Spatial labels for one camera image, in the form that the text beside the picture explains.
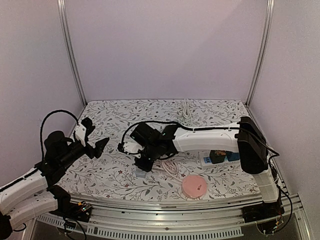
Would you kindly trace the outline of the dark green cube socket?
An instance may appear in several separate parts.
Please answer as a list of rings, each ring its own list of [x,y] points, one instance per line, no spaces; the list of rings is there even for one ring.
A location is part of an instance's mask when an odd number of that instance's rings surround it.
[[[227,154],[224,150],[211,150],[209,158],[212,164],[220,164],[225,161]]]

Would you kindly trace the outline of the light blue power strip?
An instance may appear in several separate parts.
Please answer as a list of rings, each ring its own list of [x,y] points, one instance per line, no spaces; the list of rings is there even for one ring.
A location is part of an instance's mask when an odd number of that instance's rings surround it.
[[[135,171],[135,175],[136,175],[137,178],[145,178],[146,175],[147,175],[147,172],[137,168],[136,171]]]

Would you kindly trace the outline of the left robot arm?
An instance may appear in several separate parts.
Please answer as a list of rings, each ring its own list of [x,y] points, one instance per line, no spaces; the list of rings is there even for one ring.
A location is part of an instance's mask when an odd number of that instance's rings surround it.
[[[41,160],[28,172],[0,188],[0,238],[7,239],[20,232],[21,225],[48,212],[58,212],[73,218],[71,196],[58,186],[69,167],[82,156],[100,158],[109,137],[89,144],[89,135],[95,130],[90,118],[76,120],[73,137],[63,131],[50,133],[40,139]]]

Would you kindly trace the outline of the pink round power strip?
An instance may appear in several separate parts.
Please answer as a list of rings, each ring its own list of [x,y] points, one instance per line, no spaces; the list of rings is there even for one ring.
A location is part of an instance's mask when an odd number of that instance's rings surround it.
[[[200,199],[207,193],[208,185],[202,176],[180,173],[179,165],[172,160],[160,160],[152,169],[169,175],[180,185],[181,192],[189,199]]]

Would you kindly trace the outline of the blue cube socket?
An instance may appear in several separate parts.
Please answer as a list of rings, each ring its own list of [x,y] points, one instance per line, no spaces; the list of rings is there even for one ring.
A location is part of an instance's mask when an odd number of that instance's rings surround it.
[[[226,157],[229,162],[240,160],[240,154],[238,152],[226,151]]]

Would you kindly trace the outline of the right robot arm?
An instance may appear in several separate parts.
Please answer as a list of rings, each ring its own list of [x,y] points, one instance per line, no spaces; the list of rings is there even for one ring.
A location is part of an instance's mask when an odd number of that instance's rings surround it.
[[[252,175],[262,202],[241,209],[246,223],[284,214],[278,172],[271,160],[279,153],[267,146],[266,139],[250,117],[220,126],[191,127],[177,121],[164,121],[162,131],[152,128],[151,121],[132,124],[125,130],[133,142],[121,138],[119,152],[134,156],[135,165],[150,172],[156,160],[170,159],[180,152],[219,150],[239,153],[241,169]]]

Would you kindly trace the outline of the white multicolour power strip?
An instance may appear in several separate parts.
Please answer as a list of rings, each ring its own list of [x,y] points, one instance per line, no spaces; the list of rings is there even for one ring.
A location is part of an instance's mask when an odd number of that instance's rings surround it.
[[[232,164],[239,164],[240,163],[240,160],[229,162],[226,157],[224,162],[218,163],[218,164],[212,164],[209,155],[210,155],[210,150],[200,151],[198,153],[198,163],[201,165],[201,167],[203,169],[224,167],[224,166],[229,166]]]

